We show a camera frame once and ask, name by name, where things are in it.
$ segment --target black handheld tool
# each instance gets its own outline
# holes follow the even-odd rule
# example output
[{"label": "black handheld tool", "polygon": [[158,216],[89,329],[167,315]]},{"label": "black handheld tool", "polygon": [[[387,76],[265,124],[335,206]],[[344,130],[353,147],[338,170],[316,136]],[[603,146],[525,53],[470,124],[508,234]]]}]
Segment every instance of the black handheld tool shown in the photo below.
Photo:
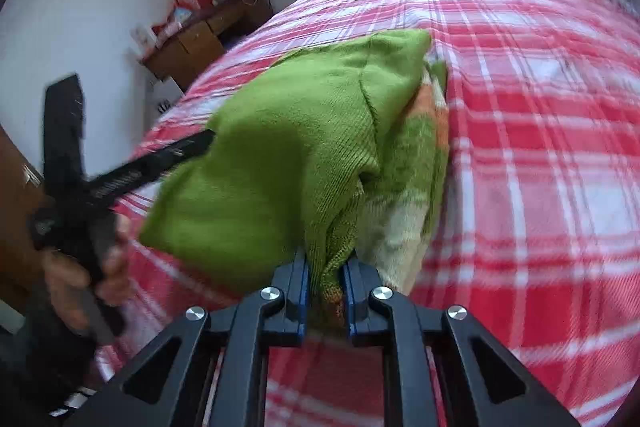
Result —
[{"label": "black handheld tool", "polygon": [[100,268],[102,256],[115,240],[115,215],[110,206],[167,169],[203,154],[214,133],[204,130],[87,181],[80,148],[83,105],[84,96],[76,75],[47,87],[43,174],[49,201],[33,214],[28,229],[37,250],[56,248],[89,272],[90,291],[82,292],[79,298],[98,341],[111,344],[124,329],[122,314],[93,293],[104,278]]},{"label": "black handheld tool", "polygon": [[[579,427],[532,374],[462,306],[423,308],[382,285],[353,255],[341,271],[348,337],[381,346],[385,427],[437,427],[430,346],[450,427]],[[302,345],[308,307],[303,254],[269,286],[229,308],[192,307],[161,331],[65,427],[264,425],[270,347]]]}]

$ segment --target plaid bedspread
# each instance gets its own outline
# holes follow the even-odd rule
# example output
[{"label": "plaid bedspread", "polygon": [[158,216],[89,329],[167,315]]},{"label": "plaid bedspread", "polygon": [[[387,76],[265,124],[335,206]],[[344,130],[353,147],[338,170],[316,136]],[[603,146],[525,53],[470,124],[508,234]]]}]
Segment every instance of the plaid bedspread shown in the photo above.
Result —
[{"label": "plaid bedspread", "polygon": [[[640,26],[608,0],[298,0],[214,63],[137,153],[195,132],[285,52],[430,31],[449,65],[442,220],[412,299],[469,308],[586,426],[640,373]],[[137,231],[156,185],[117,211]],[[129,250],[129,330],[107,377],[173,317],[235,297],[168,254]],[[375,349],[311,335],[274,349],[266,424],[381,426]]]}]

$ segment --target desk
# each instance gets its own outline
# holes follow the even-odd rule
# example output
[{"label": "desk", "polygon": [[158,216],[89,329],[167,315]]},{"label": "desk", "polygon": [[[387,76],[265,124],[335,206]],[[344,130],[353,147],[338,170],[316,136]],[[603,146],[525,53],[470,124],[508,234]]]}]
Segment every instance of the desk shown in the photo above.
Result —
[{"label": "desk", "polygon": [[268,0],[222,1],[195,12],[142,63],[156,78],[171,76],[186,91],[202,71],[225,54],[224,44],[254,32],[272,16]]}]

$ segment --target hand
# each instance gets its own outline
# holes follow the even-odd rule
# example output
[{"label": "hand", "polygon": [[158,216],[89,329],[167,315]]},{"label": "hand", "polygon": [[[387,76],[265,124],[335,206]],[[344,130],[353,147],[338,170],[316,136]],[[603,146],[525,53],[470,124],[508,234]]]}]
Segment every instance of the hand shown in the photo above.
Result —
[{"label": "hand", "polygon": [[[118,216],[116,245],[109,249],[102,263],[104,280],[95,289],[96,295],[111,306],[120,306],[132,295],[123,248],[127,242],[129,225],[128,219]],[[78,290],[86,288],[90,283],[87,271],[76,261],[56,250],[45,251],[43,268],[51,304],[58,317],[72,331],[88,330],[89,319],[78,299]]]}]

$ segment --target wooden door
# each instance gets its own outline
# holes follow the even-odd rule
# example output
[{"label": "wooden door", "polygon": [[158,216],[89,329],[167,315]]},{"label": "wooden door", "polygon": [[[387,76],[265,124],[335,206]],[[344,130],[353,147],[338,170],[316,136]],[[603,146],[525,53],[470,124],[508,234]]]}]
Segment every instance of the wooden door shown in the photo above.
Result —
[{"label": "wooden door", "polygon": [[0,299],[19,312],[42,270],[26,223],[43,201],[39,174],[0,126]]}]

